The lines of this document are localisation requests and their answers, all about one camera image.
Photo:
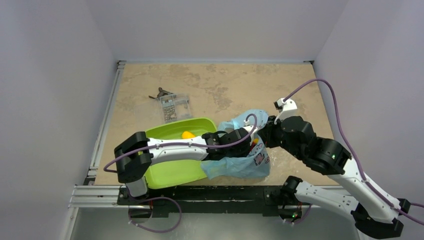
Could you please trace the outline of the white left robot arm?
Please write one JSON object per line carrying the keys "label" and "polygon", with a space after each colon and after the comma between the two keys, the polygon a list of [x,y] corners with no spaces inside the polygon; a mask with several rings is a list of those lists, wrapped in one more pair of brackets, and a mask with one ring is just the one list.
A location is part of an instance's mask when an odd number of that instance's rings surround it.
{"label": "white left robot arm", "polygon": [[130,199],[142,205],[149,199],[142,178],[150,166],[180,160],[220,161],[226,157],[246,157],[257,131],[257,127],[249,125],[229,133],[209,132],[174,140],[148,138],[144,131],[136,132],[114,149],[118,182],[126,184],[130,188]]}

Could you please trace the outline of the blue printed plastic bag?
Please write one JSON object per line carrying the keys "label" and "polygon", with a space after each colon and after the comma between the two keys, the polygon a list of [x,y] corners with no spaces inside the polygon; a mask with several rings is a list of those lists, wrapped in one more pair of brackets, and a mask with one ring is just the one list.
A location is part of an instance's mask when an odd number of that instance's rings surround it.
{"label": "blue printed plastic bag", "polygon": [[[268,113],[263,109],[249,109],[237,117],[223,121],[218,125],[219,131],[236,130],[245,125],[245,119],[249,114],[257,118],[258,129],[265,127]],[[220,176],[236,178],[265,178],[270,174],[270,157],[267,153],[264,141],[257,134],[254,138],[258,140],[246,157],[224,157],[218,161],[202,161],[201,169],[209,179]]]}

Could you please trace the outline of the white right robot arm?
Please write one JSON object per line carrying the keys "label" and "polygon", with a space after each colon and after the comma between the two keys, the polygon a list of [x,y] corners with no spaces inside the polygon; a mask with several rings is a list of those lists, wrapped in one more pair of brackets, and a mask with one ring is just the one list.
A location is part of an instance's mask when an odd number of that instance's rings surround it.
{"label": "white right robot arm", "polygon": [[349,194],[334,193],[299,177],[289,176],[280,189],[288,204],[305,202],[347,218],[368,237],[383,240],[400,237],[404,224],[398,219],[411,203],[382,190],[361,172],[352,154],[338,141],[317,136],[300,116],[279,120],[270,116],[258,131],[267,148],[280,147],[317,172],[342,186]]}

